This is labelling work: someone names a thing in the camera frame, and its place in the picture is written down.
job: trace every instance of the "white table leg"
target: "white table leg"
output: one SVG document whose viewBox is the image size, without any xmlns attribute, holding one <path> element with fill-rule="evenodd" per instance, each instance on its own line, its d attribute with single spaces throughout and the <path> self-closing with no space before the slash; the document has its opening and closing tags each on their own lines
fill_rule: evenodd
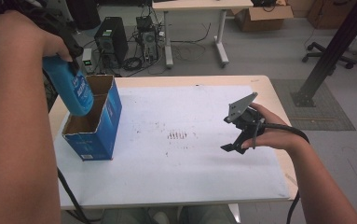
<svg viewBox="0 0 357 224">
<path fill-rule="evenodd" d="M 227 16 L 227 10 L 222 9 L 221 15 L 219 19 L 219 29 L 218 29 L 218 36 L 215 36 L 215 44 L 218 49 L 219 56 L 221 57 L 222 66 L 225 67 L 228 64 L 227 53 L 225 52 L 224 45 L 222 44 L 222 34 L 224 32 L 225 27 L 225 18 Z"/>
<path fill-rule="evenodd" d="M 169 31 L 169 23 L 168 23 L 168 11 L 164 11 L 164 35 L 166 38 L 166 43 L 164 46 L 164 53 L 166 55 L 166 66 L 168 68 L 172 68 L 174 65 L 172 61 L 172 43 L 170 41 L 170 31 Z"/>
</svg>

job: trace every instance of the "black mat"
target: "black mat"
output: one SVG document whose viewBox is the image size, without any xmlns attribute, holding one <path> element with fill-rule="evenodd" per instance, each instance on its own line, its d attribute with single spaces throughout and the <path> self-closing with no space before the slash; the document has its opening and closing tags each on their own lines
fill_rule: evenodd
<svg viewBox="0 0 357 224">
<path fill-rule="evenodd" d="M 271 80 L 292 126 L 300 130 L 355 131 L 349 118 L 324 83 L 312 98 L 315 107 L 295 106 L 291 92 L 298 92 L 304 82 L 305 80 L 297 79 Z"/>
</svg>

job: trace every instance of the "white paper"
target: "white paper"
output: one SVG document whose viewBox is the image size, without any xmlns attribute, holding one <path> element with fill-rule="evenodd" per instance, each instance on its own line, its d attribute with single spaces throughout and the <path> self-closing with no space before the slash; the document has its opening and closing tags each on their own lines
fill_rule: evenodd
<svg viewBox="0 0 357 224">
<path fill-rule="evenodd" d="M 119 88 L 112 161 L 82 161 L 59 136 L 58 166 L 86 207 L 289 198 L 274 149 L 225 152 L 240 130 L 223 119 L 248 86 Z M 62 208 L 72 206 L 64 189 Z"/>
</svg>

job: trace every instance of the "forearm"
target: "forearm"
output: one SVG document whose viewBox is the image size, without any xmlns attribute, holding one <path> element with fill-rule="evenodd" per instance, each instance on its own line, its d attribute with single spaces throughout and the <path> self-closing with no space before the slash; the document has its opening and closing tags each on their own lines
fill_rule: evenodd
<svg viewBox="0 0 357 224">
<path fill-rule="evenodd" d="M 314 149 L 299 140 L 292 158 L 307 223 L 357 223 L 357 213 Z"/>
<path fill-rule="evenodd" d="M 59 222 L 42 52 L 35 46 L 19 43 L 0 49 L 0 218 L 9 223 L 34 222 L 23 220 L 28 213 L 47 215 L 46 223 Z"/>
</svg>

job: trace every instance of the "cardboard box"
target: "cardboard box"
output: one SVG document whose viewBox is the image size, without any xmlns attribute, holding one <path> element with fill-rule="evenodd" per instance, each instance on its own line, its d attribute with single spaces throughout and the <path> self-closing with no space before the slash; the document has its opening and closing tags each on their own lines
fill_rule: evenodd
<svg viewBox="0 0 357 224">
<path fill-rule="evenodd" d="M 280 30 L 284 19 L 293 18 L 291 6 L 250 7 L 237 13 L 234 20 L 243 32 Z"/>
<path fill-rule="evenodd" d="M 112 160 L 122 103 L 113 76 L 89 76 L 94 104 L 84 117 L 70 115 L 62 136 L 83 161 Z"/>
<path fill-rule="evenodd" d="M 330 0 L 316 0 L 307 19 L 316 29 L 338 29 L 355 4 L 356 0 L 341 4 Z"/>
<path fill-rule="evenodd" d="M 289 0 L 295 18 L 306 18 L 314 0 Z"/>
</svg>

